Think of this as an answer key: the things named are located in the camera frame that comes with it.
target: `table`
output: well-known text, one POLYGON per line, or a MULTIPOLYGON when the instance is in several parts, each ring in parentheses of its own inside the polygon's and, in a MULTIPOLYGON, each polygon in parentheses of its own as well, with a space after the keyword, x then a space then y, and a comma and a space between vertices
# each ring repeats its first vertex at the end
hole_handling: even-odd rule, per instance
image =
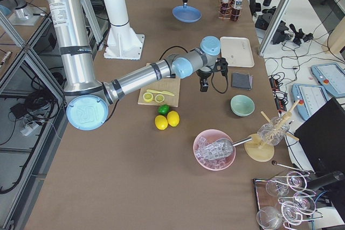
MULTIPOLYGON (((194 74, 181 81, 176 128, 157 130, 157 107, 137 105, 139 91, 121 100, 114 116, 97 130, 69 125, 25 229, 258 229, 252 179, 270 178, 281 168, 253 161, 238 147, 228 169, 211 172, 192 152, 194 138, 205 129, 239 140, 266 123, 261 110, 268 116, 277 113, 247 1, 239 21, 231 22, 218 18, 218 0, 189 0, 203 15, 192 24, 172 15, 181 0, 126 2, 131 27, 146 36, 142 58, 109 60, 99 52, 94 61, 99 80, 156 61, 172 45, 190 50, 207 35, 233 36, 250 40, 255 66, 230 68, 229 78, 231 72, 249 72, 253 89, 201 93, 194 74), (237 94, 255 101, 252 115, 231 113, 230 99, 237 94)), ((224 79, 215 78, 215 85, 224 88, 224 79)), ((276 147, 274 159, 290 163, 285 145, 276 147)))
MULTIPOLYGON (((262 3, 263 1, 264 0, 256 0, 258 3, 262 3)), ((273 0, 270 6, 262 8, 269 9, 273 6, 278 6, 279 1, 280 0, 273 0)), ((284 84, 281 86, 281 89, 288 93, 289 104, 287 105, 287 108, 290 108, 293 101, 291 94, 292 84, 303 83, 308 85, 319 85, 317 79, 311 73, 311 65, 337 62, 342 68, 345 68, 345 64, 340 53, 334 53, 336 55, 336 57, 334 57, 331 53, 325 52, 322 45, 320 45, 327 42, 328 32, 321 24, 319 17, 308 0, 291 0, 282 19, 286 22, 286 26, 289 26, 289 24, 292 23, 295 25, 297 30, 302 28, 303 32, 306 34, 311 32, 314 35, 314 39, 317 39, 310 43, 302 42, 299 48, 297 48, 298 46, 291 41, 286 42, 286 47, 283 47, 282 44, 270 44, 265 51, 264 58, 268 75, 284 72, 286 74, 286 78, 290 78, 292 80, 296 79, 294 81, 284 80, 284 84), (300 57, 298 57, 298 60, 283 58, 281 61, 281 57, 283 56, 294 56, 294 52, 289 48, 295 49, 296 54, 300 57), (295 78, 295 71, 292 68, 294 66, 298 67, 299 65, 301 66, 297 72, 297 77, 295 78)), ((262 39, 264 31, 260 29, 256 30, 259 39, 262 39)), ((337 100, 339 103, 345 102, 345 98, 338 98, 337 100)), ((304 120, 298 114, 296 109, 293 111, 292 120, 291 132, 294 133, 295 130, 304 123, 304 120)), ((289 144, 295 143, 295 140, 289 137, 287 138, 287 141, 289 144)), ((294 164, 299 165, 305 170, 313 170, 302 146, 299 143, 291 146, 289 154, 291 161, 294 164)), ((320 209, 320 212, 324 214, 324 218, 322 220, 315 221, 315 228, 344 224, 343 220, 334 208, 322 208, 320 209)))

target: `white pillar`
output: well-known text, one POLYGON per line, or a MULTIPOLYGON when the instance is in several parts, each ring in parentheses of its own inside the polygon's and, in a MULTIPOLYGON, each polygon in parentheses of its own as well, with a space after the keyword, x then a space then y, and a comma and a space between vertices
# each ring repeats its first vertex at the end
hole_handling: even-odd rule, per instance
POLYGON ((105 58, 140 59, 144 42, 143 34, 135 34, 129 25, 125 0, 104 0, 111 30, 105 58))

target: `metal base plate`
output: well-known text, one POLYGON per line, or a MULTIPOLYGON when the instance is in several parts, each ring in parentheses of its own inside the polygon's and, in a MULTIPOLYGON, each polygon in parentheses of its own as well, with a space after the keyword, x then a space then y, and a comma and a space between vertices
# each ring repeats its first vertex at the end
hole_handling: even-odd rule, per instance
MULTIPOLYGON (((46 11, 47 8, 41 8, 42 10, 40 10, 39 8, 35 8, 35 7, 31 7, 32 12, 33 13, 42 13, 42 10, 46 11)), ((40 19, 41 16, 33 16, 31 17, 29 20, 20 20, 17 18, 17 16, 13 13, 10 18, 9 21, 12 25, 24 25, 24 26, 34 26, 35 23, 38 21, 38 19, 40 19)))

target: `pink bowl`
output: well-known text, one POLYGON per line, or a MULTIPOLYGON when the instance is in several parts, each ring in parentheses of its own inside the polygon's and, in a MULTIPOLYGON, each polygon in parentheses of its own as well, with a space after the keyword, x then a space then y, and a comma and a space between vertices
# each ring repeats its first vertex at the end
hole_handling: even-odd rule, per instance
POLYGON ((202 167, 204 167, 208 170, 211 170, 211 171, 220 171, 220 170, 224 170, 225 168, 228 168, 233 163, 233 161, 235 160, 235 156, 236 156, 236 148, 235 147, 233 148, 233 153, 230 156, 228 156, 227 158, 224 158, 225 164, 219 163, 219 166, 217 168, 210 167, 210 165, 206 161, 205 162, 200 161, 199 158, 196 156, 195 151, 198 150, 198 148, 199 148, 198 142, 201 139, 201 137, 206 138, 207 143, 209 143, 209 144, 220 139, 220 138, 227 138, 231 142, 232 142, 232 140, 226 133, 224 133, 220 130, 217 130, 217 129, 208 129, 208 130, 201 132, 194 140, 193 153, 194 153, 194 156, 196 158, 196 161, 198 161, 198 163, 202 167))

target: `lemon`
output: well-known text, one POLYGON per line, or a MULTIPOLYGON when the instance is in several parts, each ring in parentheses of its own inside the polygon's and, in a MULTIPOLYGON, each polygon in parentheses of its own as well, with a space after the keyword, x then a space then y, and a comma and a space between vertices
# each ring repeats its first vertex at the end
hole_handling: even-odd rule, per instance
POLYGON ((168 118, 169 125, 172 127, 176 127, 180 123, 180 116, 174 110, 168 113, 167 118, 168 118))
POLYGON ((167 118, 165 118, 163 115, 158 115, 155 118, 155 124, 157 129, 164 130, 168 127, 167 118))
POLYGON ((158 103, 164 102, 164 99, 165 99, 165 97, 162 94, 157 94, 155 97, 155 101, 158 103))
POLYGON ((152 93, 149 93, 149 92, 146 92, 142 95, 143 99, 145 102, 152 102, 153 100, 153 94, 152 93))

